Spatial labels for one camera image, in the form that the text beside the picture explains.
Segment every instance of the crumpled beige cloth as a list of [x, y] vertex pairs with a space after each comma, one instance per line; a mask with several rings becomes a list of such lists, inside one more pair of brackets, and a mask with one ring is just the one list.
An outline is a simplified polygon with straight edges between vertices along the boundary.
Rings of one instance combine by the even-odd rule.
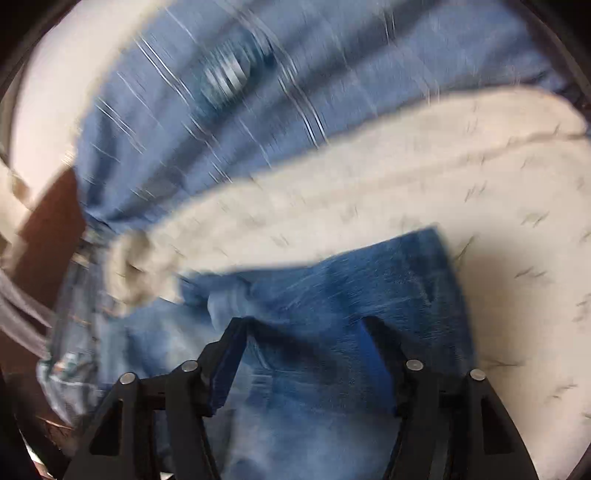
[[453, 94], [187, 203], [112, 247], [124, 305], [174, 299], [175, 273], [317, 262], [436, 224], [480, 364], [541, 479], [591, 441], [591, 144], [547, 92]]

